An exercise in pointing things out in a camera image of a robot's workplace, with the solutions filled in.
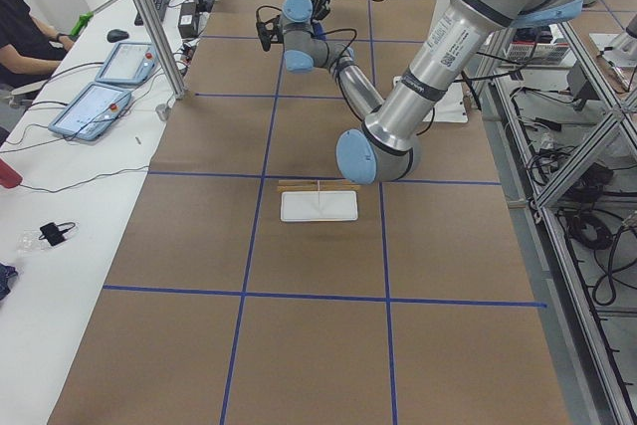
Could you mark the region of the small metal cup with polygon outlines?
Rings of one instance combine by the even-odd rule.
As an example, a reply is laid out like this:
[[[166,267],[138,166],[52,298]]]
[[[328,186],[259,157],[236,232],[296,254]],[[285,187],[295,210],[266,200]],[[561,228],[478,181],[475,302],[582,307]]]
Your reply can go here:
[[[167,121],[170,114],[170,107],[168,105],[158,105],[155,108],[155,112],[161,121]]]

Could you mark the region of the black computer mouse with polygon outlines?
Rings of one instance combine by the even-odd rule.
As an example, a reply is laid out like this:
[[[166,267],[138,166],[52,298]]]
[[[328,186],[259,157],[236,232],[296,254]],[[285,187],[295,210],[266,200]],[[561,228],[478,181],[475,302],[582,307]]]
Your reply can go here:
[[[129,38],[129,34],[122,29],[112,29],[107,32],[106,40],[109,43],[115,43],[119,41],[123,41]]]

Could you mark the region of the teach pendant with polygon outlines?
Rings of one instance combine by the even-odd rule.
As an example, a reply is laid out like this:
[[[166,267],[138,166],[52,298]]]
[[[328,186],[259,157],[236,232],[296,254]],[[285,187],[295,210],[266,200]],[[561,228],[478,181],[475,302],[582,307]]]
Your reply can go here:
[[[139,86],[152,73],[155,55],[150,43],[116,42],[97,73],[96,81],[115,86]]]
[[[94,141],[128,109],[131,91],[92,82],[48,125],[48,130],[67,140]]]

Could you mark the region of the teach pendant far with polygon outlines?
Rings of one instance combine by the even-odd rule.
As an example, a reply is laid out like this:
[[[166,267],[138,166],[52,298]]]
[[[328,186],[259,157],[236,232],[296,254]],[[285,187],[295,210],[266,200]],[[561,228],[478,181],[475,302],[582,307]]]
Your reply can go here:
[[[150,43],[116,42],[97,73],[96,81],[115,86],[139,86],[152,73],[155,55]]]

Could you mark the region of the aluminium frame post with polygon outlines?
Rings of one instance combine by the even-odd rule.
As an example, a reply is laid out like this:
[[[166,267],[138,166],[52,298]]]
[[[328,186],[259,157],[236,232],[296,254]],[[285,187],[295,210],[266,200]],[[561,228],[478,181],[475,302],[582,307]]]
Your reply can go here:
[[[185,84],[176,66],[168,39],[164,33],[162,23],[152,0],[133,0],[140,14],[143,26],[150,37],[157,53],[157,59],[163,69],[173,91],[174,97],[179,101],[184,97]]]

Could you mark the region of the white towel rack with wooden bars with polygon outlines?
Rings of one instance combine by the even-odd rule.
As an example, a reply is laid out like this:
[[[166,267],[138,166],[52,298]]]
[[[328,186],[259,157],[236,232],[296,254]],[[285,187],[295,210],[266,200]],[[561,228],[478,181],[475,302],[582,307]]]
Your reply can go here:
[[[355,221],[359,190],[359,185],[347,180],[280,180],[280,219],[286,223]]]

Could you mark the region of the seated person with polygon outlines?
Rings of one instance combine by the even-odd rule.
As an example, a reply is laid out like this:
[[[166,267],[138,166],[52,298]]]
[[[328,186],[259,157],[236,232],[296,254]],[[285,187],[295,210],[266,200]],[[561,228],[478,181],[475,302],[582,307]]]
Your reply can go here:
[[[36,18],[25,0],[1,0],[1,85],[48,79],[75,46],[68,34]]]

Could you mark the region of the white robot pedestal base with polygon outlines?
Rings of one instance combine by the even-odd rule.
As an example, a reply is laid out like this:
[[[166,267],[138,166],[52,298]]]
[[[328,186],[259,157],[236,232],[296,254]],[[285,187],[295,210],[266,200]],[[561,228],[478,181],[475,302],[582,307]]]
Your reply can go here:
[[[401,113],[403,123],[416,125],[419,120],[424,126],[430,122],[466,123],[468,114],[463,103],[463,92],[459,84],[452,83],[445,95],[436,103],[422,98],[402,84],[402,77],[392,79],[393,90],[386,103],[393,114]]]

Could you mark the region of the teach pendant near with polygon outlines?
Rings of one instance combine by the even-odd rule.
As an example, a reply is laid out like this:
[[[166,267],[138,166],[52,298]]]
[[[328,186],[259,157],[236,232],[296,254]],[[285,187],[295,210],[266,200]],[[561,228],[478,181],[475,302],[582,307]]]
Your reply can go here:
[[[131,91],[92,82],[48,125],[48,130],[67,140],[94,141],[128,109]]]

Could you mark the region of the red cylinder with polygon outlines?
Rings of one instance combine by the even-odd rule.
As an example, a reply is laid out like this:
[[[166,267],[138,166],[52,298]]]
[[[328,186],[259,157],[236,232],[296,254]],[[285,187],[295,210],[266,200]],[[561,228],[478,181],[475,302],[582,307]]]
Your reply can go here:
[[[23,181],[22,176],[4,160],[0,160],[0,184],[2,187],[12,189]]]

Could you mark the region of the blue towel with grey edge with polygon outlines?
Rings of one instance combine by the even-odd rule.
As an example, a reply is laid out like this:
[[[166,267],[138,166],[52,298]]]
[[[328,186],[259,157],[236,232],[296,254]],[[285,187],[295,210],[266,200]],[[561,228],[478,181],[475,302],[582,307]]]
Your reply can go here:
[[[325,40],[326,39],[325,30],[324,30],[321,22],[318,22],[318,21],[314,21],[313,22],[313,31],[314,31],[314,36],[317,39],[319,39],[319,40]]]

